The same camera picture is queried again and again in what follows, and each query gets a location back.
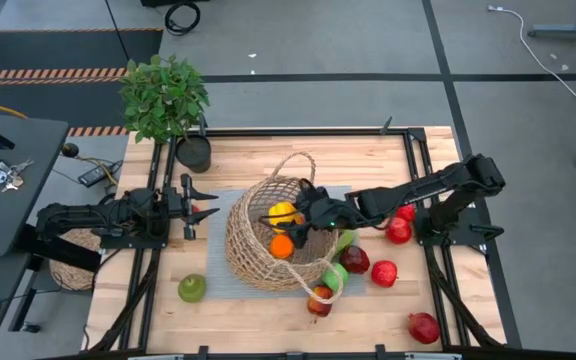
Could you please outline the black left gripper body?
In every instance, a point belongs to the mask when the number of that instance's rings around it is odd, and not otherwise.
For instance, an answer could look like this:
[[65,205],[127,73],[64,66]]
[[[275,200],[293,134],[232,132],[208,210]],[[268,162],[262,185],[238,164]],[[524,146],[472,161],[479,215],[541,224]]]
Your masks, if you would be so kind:
[[184,225],[184,238],[186,240],[194,239],[194,218],[191,201],[192,179],[184,173],[180,177],[182,193],[179,194],[177,189],[171,185],[166,185],[163,189],[165,201],[167,203],[167,215],[169,219],[182,219]]

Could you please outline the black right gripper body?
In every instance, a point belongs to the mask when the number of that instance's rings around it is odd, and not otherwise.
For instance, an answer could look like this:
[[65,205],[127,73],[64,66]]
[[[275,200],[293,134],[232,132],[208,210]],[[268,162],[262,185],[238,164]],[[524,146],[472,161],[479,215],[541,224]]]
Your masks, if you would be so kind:
[[361,213],[350,202],[331,198],[324,187],[315,187],[305,178],[298,181],[298,186],[299,194],[293,205],[302,214],[304,223],[292,228],[296,248],[305,246],[310,229],[353,230],[363,224]]

